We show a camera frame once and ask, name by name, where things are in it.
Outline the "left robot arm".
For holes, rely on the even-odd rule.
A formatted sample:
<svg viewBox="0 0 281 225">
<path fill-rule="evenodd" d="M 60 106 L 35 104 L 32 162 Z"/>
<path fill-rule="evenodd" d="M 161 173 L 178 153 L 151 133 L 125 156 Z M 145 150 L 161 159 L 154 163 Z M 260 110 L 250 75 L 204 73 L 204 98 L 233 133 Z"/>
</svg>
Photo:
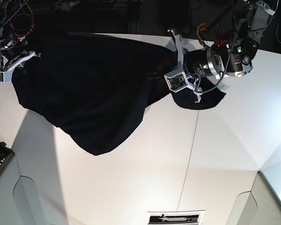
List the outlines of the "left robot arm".
<svg viewBox="0 0 281 225">
<path fill-rule="evenodd" d="M 252 71 L 262 38 L 277 11 L 277 0 L 247 0 L 245 7 L 233 12 L 232 31 L 221 34 L 210 24 L 202 23 L 196 37 L 202 48 L 188 51 L 182 37 L 168 30 L 177 50 L 177 64 L 164 75 L 171 92 L 189 89 L 197 97 L 215 90 L 224 77 L 242 77 Z"/>
</svg>

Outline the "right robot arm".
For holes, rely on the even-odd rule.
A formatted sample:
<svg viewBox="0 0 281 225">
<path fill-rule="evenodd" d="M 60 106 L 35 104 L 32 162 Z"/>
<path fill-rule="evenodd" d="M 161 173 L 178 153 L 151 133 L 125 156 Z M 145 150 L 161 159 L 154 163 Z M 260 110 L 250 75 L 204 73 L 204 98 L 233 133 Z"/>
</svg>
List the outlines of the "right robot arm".
<svg viewBox="0 0 281 225">
<path fill-rule="evenodd" d="M 35 28 L 28 0 L 0 0 L 0 71 L 23 66 L 31 57 L 41 58 L 28 48 L 28 35 Z"/>
</svg>

